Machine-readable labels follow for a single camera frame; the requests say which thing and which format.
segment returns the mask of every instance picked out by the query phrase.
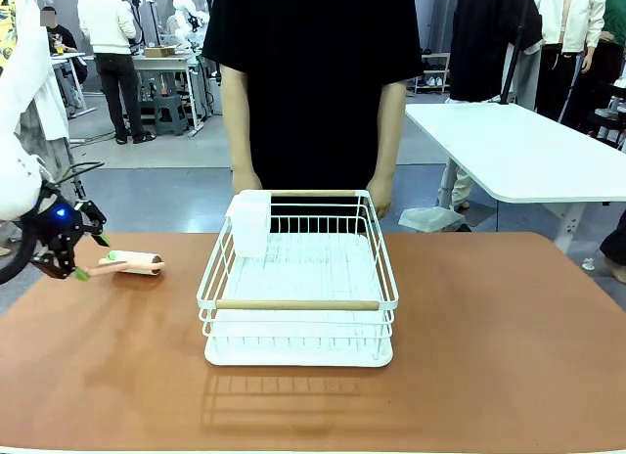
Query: blue stool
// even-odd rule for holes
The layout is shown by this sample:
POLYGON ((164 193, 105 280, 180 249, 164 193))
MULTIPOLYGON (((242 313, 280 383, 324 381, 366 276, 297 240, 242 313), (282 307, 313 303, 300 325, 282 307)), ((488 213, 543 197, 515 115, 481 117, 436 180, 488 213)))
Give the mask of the blue stool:
POLYGON ((155 122, 156 134, 159 136, 165 133, 182 136, 189 128, 183 102, 178 95, 155 97, 155 122))

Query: cardboard box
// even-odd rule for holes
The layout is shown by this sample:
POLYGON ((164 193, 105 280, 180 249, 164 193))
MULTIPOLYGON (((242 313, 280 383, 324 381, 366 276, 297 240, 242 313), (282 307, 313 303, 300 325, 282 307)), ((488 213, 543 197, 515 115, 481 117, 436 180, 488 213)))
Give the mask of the cardboard box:
POLYGON ((155 46, 154 48, 146 48, 144 50, 144 56, 146 58, 167 58, 175 54, 175 46, 155 46))

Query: wooden tabletop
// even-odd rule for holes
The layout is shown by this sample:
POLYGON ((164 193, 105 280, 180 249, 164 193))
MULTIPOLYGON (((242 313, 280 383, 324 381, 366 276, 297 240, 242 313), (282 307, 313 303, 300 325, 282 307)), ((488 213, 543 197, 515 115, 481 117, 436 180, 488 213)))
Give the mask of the wooden tabletop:
MULTIPOLYGON (((119 234, 163 276, 41 280, 0 319, 0 445, 582 452, 626 446, 626 316, 531 234, 398 234, 382 369, 218 368, 195 294, 215 236, 119 234)), ((106 252, 91 241, 79 260, 106 252)))

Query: green shirt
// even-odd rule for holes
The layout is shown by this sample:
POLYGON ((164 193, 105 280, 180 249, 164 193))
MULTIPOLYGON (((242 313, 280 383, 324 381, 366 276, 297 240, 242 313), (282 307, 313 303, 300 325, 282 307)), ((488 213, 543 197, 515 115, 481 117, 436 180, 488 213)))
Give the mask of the green shirt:
POLYGON ((606 0, 604 30, 613 34, 611 43, 626 47, 626 0, 606 0))

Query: white wire basket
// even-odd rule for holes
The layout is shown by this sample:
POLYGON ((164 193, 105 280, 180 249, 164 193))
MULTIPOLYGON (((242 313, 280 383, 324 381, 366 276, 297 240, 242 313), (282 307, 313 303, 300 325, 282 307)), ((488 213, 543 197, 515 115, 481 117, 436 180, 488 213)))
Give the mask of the white wire basket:
POLYGON ((398 292, 369 193, 272 197, 293 203, 272 210, 263 257, 237 256, 229 218, 219 234, 197 295, 206 359, 218 366, 388 364, 398 292))

